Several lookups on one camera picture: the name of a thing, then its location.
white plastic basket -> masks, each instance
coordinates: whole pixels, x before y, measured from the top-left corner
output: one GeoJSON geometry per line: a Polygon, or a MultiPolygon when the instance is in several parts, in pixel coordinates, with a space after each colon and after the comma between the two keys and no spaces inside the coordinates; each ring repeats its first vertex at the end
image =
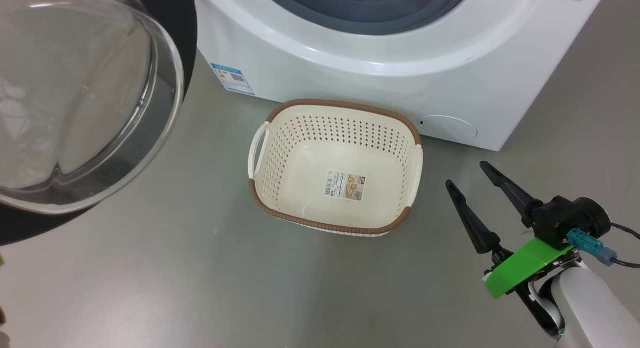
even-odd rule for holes
{"type": "Polygon", "coordinates": [[[416,127],[398,113],[293,100],[272,112],[253,138],[251,192],[263,211],[278,218],[339,234],[382,236],[402,223],[416,198],[420,142],[416,127]]]}

blue label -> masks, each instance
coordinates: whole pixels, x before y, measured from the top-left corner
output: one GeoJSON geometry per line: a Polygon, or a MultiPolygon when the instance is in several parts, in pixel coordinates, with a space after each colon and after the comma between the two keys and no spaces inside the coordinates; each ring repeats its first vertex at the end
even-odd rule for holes
{"type": "Polygon", "coordinates": [[[214,63],[211,63],[211,67],[213,68],[213,71],[215,71],[217,78],[220,79],[227,90],[256,96],[254,90],[249,85],[247,78],[239,69],[229,68],[224,65],[214,63]]]}

blue connector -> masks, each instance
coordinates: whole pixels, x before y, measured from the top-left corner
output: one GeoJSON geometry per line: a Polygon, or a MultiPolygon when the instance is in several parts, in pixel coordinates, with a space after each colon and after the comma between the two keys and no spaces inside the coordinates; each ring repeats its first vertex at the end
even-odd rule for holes
{"type": "Polygon", "coordinates": [[[598,258],[606,266],[612,266],[611,258],[618,257],[618,253],[615,250],[605,248],[601,241],[580,229],[571,229],[567,237],[569,238],[569,244],[598,258]]]}

barcode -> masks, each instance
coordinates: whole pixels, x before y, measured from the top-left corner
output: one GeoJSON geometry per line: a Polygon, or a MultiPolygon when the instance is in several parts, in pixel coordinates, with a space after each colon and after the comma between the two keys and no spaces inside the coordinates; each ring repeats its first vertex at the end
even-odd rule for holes
{"type": "Polygon", "coordinates": [[[334,186],[334,179],[333,179],[333,177],[328,177],[326,179],[326,185],[324,186],[324,194],[325,195],[331,195],[332,186],[334,186]]]}
{"type": "Polygon", "coordinates": [[[231,77],[233,77],[235,81],[242,81],[243,83],[245,82],[245,79],[242,76],[239,76],[238,74],[231,73],[231,77]]]}

basket handle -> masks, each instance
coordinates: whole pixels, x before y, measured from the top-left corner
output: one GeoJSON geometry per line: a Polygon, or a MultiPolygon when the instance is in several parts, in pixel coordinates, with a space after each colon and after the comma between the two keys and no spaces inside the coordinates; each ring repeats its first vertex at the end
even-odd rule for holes
{"type": "Polygon", "coordinates": [[[409,195],[409,200],[407,201],[407,206],[412,206],[414,201],[416,200],[416,195],[418,195],[418,188],[420,187],[420,178],[423,176],[423,146],[418,144],[416,145],[415,150],[415,169],[413,171],[413,186],[411,187],[411,193],[409,195]]]}
{"type": "Polygon", "coordinates": [[[263,164],[263,156],[265,156],[265,148],[267,147],[267,140],[269,139],[269,124],[269,122],[265,122],[264,124],[260,125],[258,131],[256,131],[255,135],[253,136],[251,148],[249,148],[249,179],[253,179],[254,175],[258,174],[258,172],[260,171],[260,165],[263,164]],[[258,150],[258,142],[260,141],[260,138],[262,138],[263,134],[264,140],[262,141],[262,149],[260,150],[260,156],[258,156],[258,163],[256,163],[256,151],[258,150]]]}

